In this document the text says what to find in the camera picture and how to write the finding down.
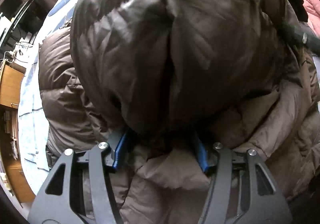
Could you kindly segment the brown puffer down jacket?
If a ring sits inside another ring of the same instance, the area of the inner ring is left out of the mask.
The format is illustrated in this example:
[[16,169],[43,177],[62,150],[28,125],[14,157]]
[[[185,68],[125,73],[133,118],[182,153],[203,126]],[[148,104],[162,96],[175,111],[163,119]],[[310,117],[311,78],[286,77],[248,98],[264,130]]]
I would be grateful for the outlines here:
[[112,188],[125,223],[196,223],[210,178],[197,139],[255,149],[287,200],[319,177],[319,85],[288,0],[78,0],[39,49],[52,167],[122,127]]

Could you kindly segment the pink quilt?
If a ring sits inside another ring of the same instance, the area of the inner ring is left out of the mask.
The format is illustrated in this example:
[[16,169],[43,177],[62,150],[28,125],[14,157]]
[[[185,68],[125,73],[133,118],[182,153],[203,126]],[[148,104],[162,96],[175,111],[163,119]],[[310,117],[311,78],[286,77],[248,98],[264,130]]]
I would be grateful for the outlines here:
[[320,34],[320,1],[319,0],[303,0],[303,6],[308,15],[308,25],[315,35]]

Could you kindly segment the wooden bedside desk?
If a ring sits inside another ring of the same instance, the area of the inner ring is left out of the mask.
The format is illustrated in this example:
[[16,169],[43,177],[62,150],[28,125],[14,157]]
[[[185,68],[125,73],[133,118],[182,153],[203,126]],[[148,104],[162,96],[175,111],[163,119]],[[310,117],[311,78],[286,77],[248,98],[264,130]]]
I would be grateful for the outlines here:
[[33,202],[24,176],[18,146],[18,106],[24,74],[8,62],[1,62],[1,181],[19,203]]

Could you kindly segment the light blue plaid bedsheet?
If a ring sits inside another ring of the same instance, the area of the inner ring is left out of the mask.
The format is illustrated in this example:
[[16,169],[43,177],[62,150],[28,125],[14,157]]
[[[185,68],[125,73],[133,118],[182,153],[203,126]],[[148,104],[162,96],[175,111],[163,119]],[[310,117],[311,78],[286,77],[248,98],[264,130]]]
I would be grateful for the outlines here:
[[20,157],[24,176],[34,194],[37,194],[49,172],[45,152],[49,124],[40,97],[39,47],[47,35],[72,18],[77,1],[57,0],[49,11],[30,49],[27,70],[21,84],[18,106]]

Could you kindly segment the black monitor screen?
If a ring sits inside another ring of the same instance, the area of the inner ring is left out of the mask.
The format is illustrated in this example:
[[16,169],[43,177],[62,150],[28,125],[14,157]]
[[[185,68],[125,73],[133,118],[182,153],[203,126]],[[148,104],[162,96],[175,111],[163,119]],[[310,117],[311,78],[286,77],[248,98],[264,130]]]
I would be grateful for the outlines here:
[[1,52],[3,48],[8,45],[13,47],[9,43],[9,39],[12,38],[18,41],[18,38],[13,36],[13,32],[16,29],[23,29],[25,32],[31,34],[37,33],[42,26],[42,19],[37,14],[38,0],[27,0],[22,5],[17,14],[13,17],[13,21],[10,23],[9,28],[5,28],[1,33]]

